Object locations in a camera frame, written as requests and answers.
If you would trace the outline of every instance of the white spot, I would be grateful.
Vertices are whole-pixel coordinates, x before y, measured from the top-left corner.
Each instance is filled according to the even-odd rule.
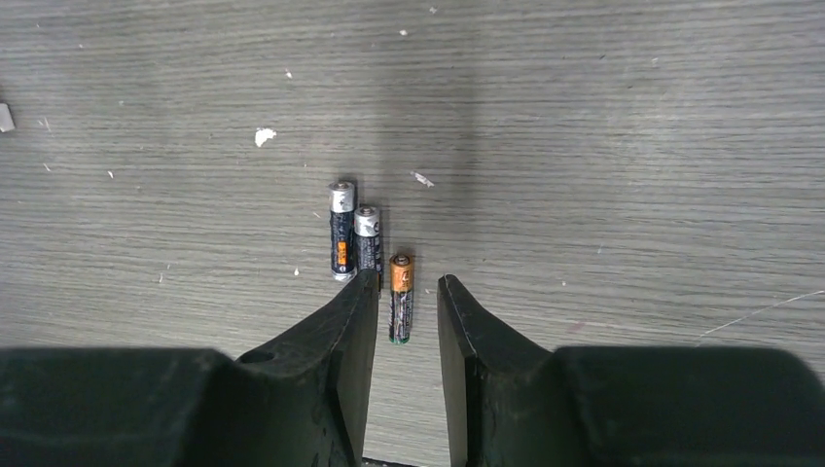
[[[426,185],[426,186],[427,186],[427,187],[429,187],[429,188],[432,188],[432,187],[435,187],[435,186],[436,186],[436,184],[434,184],[434,183],[433,183],[433,182],[431,182],[431,181],[430,181],[427,177],[425,177],[425,176],[421,175],[421,174],[420,174],[420,173],[418,173],[418,172],[415,172],[415,171],[410,172],[410,175],[412,175],[413,177],[415,177],[415,180],[418,180],[419,182],[421,182],[422,184]]]
[[[255,131],[255,145],[260,148],[277,134],[272,128],[258,128],[258,131]]]

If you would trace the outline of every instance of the black and orange battery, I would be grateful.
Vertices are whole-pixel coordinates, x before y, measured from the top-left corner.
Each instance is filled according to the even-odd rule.
[[[407,343],[413,326],[413,259],[398,254],[389,260],[389,340]]]
[[[381,293],[383,264],[381,263],[380,211],[374,206],[355,210],[355,252],[358,270],[375,269],[378,273],[378,296]]]
[[[355,185],[339,181],[330,185],[331,266],[335,280],[355,276],[354,242]]]

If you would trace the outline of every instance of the white scratch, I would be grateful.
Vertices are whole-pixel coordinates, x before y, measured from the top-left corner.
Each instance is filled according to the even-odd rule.
[[[258,130],[255,131],[255,145],[260,148],[277,134],[272,128],[258,128]]]
[[[710,331],[706,331],[706,332],[702,333],[701,335],[699,335],[699,339],[704,338],[705,336],[707,336],[711,333],[715,333],[716,331],[719,331],[721,329],[725,329],[728,326],[732,326],[732,325],[734,325],[734,324],[736,324],[740,321],[744,321],[747,318],[752,318],[752,317],[756,316],[757,314],[759,314],[763,311],[768,311],[769,309],[774,309],[778,306],[790,304],[791,302],[795,302],[797,300],[805,299],[807,297],[812,297],[814,295],[820,295],[820,294],[825,294],[825,290],[819,290],[819,291],[816,291],[816,292],[811,292],[809,294],[800,295],[799,297],[794,297],[793,299],[788,299],[784,302],[779,302],[778,304],[773,304],[771,306],[766,306],[764,308],[757,309],[756,311],[753,311],[749,314],[746,314],[746,315],[742,316],[741,318],[735,319],[735,320],[731,321],[730,323],[723,324],[722,326],[717,326],[717,327],[711,329]]]
[[[415,171],[410,172],[410,175],[412,175],[413,177],[415,177],[415,180],[418,180],[419,182],[421,182],[422,184],[426,185],[426,186],[427,186],[427,187],[429,187],[429,188],[433,188],[433,187],[435,187],[435,186],[436,186],[436,184],[434,184],[434,183],[433,183],[433,182],[431,182],[431,181],[430,181],[427,177],[425,177],[425,176],[421,175],[421,174],[420,174],[420,173],[418,173],[418,172],[415,172]]]

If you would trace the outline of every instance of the battery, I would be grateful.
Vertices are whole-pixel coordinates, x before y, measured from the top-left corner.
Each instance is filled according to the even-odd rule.
[[[355,276],[353,247],[355,185],[339,181],[330,185],[331,267],[335,280],[347,281]]]
[[[413,324],[413,259],[398,254],[389,260],[390,298],[389,340],[406,343]]]
[[[378,295],[381,292],[381,238],[378,221],[380,211],[374,206],[355,210],[355,253],[358,270],[375,269],[378,272]]]

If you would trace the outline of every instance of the wood grain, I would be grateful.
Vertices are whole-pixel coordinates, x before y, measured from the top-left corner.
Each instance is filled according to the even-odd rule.
[[[0,344],[237,356],[339,290],[348,176],[418,259],[369,457],[448,462],[447,272],[549,348],[778,345],[823,375],[825,294],[784,303],[825,289],[823,24],[813,0],[3,2]]]

